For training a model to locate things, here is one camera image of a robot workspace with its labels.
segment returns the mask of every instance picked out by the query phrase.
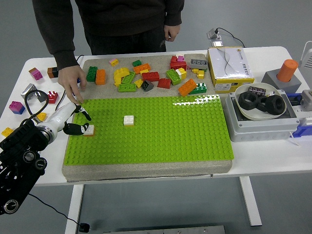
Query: man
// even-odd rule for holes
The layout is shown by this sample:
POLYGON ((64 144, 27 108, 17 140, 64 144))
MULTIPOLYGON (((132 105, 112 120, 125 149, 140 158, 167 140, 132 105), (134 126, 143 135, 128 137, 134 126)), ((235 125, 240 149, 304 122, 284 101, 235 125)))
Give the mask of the man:
MULTIPOLYGON (((166 51, 165 40, 180 31, 184 0, 76 0, 93 55, 166 51)), ((73 9, 70 0, 33 0, 37 24, 57 62, 58 82, 78 104, 87 80, 74 50, 73 9)))

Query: man's right hand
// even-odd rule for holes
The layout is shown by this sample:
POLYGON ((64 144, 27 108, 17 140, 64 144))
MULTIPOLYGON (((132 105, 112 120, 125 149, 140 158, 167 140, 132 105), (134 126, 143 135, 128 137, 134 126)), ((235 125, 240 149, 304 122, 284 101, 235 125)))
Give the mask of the man's right hand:
POLYGON ((80 87, 85 90, 87 86, 87 78, 85 72, 80 66, 65 67, 58 71, 58 83, 64 87, 67 97, 71 102, 78 104, 83 103, 83 98, 79 92, 77 79, 80 79, 80 87))

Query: hex nut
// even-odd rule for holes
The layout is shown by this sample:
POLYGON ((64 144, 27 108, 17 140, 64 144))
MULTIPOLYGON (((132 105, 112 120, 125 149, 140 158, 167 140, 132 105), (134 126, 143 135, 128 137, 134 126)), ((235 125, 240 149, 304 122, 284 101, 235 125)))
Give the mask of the hex nut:
POLYGON ((239 95, 238 104, 241 108, 247 111, 256 108, 258 103, 259 103, 258 95, 254 94, 253 92, 246 91, 239 95))
POLYGON ((267 111, 267 107, 265 105, 266 101, 267 101, 267 96, 260 96, 259 97, 259 103, 256 106, 256 108, 260 111, 266 112, 267 111))
POLYGON ((285 110, 285 101, 279 95, 272 95, 267 98, 265 106, 269 114, 280 115, 285 110))

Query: orange cylinder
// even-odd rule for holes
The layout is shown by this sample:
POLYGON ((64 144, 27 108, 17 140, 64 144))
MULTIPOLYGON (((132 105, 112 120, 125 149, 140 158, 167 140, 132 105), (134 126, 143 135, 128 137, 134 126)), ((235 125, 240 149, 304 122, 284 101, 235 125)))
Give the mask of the orange cylinder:
POLYGON ((282 82, 288 82, 292 79, 295 70, 298 67, 298 63, 293 59, 287 59, 284 61, 281 70, 277 74, 277 79, 282 82))

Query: gray floor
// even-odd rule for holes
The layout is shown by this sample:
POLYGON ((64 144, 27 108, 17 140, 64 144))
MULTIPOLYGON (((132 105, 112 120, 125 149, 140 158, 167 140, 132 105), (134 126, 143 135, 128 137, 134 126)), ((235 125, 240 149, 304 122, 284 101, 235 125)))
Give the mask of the gray floor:
MULTIPOLYGON (((1 3, 0 113, 7 108, 7 100, 24 63, 31 58, 50 57, 37 29, 31 1, 3 0, 1 3)), ((299 61, 305 42, 312 40, 311 9, 311 0, 276 0, 274 3, 270 0, 186 0, 181 32, 174 43, 167 43, 167 50, 207 49, 210 46, 207 31, 222 27, 241 39, 246 47, 284 46, 292 58, 299 61)), ((90 55, 75 7, 74 17, 75 54, 90 55)), ((226 32, 221 33, 225 45, 240 45, 226 32)), ((312 174, 252 177, 263 222, 263 227, 253 228, 249 227, 237 178, 219 180, 87 186, 81 221, 89 222, 94 233, 200 224, 224 225, 227 234, 312 232, 312 174), (89 190, 94 191, 94 198, 90 197, 89 190), (219 199, 215 193, 218 191, 226 195, 219 199), (136 199, 136 195, 142 195, 142 200, 136 199), (98 198, 104 203, 101 210, 94 209, 91 202, 98 198)), ((33 191, 50 204, 68 210, 71 189, 71 186, 61 186, 34 188, 33 191)), ((27 198, 18 213, 0 216, 0 232, 53 233, 54 230, 54 233, 62 233, 65 219, 42 207, 39 202, 27 198), (28 226, 39 225, 38 220, 43 231, 28 226)))

